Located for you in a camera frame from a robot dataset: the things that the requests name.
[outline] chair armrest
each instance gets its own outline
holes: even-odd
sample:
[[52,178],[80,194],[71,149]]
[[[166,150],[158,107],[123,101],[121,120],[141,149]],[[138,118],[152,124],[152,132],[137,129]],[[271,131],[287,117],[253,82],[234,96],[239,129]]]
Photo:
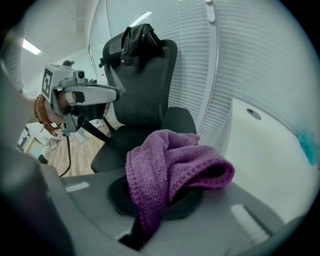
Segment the chair armrest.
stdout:
[[194,119],[189,110],[182,107],[167,109],[161,125],[161,130],[165,129],[181,134],[197,134]]

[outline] chair seat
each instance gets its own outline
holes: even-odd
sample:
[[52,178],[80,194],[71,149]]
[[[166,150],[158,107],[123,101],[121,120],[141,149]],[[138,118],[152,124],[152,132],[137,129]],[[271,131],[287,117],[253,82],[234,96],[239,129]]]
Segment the chair seat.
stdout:
[[91,169],[94,173],[108,172],[126,165],[127,153],[141,146],[155,129],[121,126],[95,155]]

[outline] wooden floor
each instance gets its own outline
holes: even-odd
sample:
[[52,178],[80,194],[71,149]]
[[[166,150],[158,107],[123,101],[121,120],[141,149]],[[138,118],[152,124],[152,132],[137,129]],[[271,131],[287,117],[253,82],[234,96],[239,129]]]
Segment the wooden floor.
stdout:
[[[108,128],[103,126],[99,127],[99,130],[106,134]],[[90,165],[99,149],[103,146],[104,142],[92,136],[87,131],[84,131],[84,134],[90,139],[82,145],[80,145],[80,142],[75,136],[70,137],[71,167],[64,177],[88,175],[94,173]],[[69,159],[66,139],[58,142],[58,145],[48,158],[48,164],[55,167],[59,175],[68,168]]]

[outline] teal object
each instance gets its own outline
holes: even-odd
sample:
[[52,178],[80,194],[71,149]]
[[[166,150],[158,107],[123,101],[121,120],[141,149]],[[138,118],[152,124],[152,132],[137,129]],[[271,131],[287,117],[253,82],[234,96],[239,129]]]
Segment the teal object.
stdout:
[[319,155],[319,145],[317,144],[315,135],[309,130],[305,130],[299,134],[298,140],[310,165],[315,165]]

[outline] wooden bead necklace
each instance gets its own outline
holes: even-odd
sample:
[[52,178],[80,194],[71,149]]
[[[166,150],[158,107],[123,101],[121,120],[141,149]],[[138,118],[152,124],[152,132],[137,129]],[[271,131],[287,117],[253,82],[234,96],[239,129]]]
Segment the wooden bead necklace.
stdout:
[[44,128],[53,136],[57,135],[57,131],[61,129],[61,123],[55,123],[56,127],[52,126],[49,121],[45,109],[45,97],[40,94],[34,101],[34,116],[37,121],[44,126]]

